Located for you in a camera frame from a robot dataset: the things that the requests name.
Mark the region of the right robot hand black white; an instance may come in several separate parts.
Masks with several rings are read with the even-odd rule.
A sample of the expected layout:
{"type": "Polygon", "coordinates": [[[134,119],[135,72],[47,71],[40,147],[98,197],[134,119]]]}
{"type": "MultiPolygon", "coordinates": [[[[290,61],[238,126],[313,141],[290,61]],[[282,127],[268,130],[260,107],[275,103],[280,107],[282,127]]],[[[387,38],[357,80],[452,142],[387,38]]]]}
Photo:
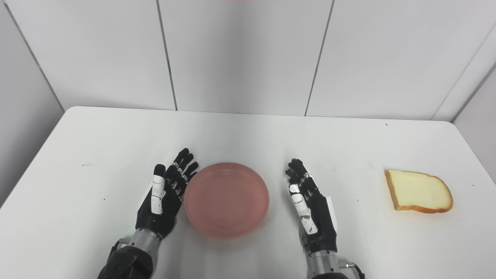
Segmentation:
{"type": "Polygon", "coordinates": [[[303,232],[301,241],[307,253],[321,250],[337,252],[337,230],[327,197],[317,186],[303,161],[293,158],[285,171],[289,177],[289,193],[303,232]]]}

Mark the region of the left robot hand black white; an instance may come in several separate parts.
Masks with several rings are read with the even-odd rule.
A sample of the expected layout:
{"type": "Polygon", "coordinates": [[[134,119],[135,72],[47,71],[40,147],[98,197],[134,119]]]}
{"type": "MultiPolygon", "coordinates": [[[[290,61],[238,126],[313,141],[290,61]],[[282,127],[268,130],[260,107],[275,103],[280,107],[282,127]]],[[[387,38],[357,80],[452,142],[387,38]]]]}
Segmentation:
{"type": "Polygon", "coordinates": [[[135,229],[147,229],[163,240],[169,235],[184,201],[186,187],[196,175],[198,162],[188,148],[182,149],[172,164],[157,164],[150,189],[138,209],[135,229]]]}

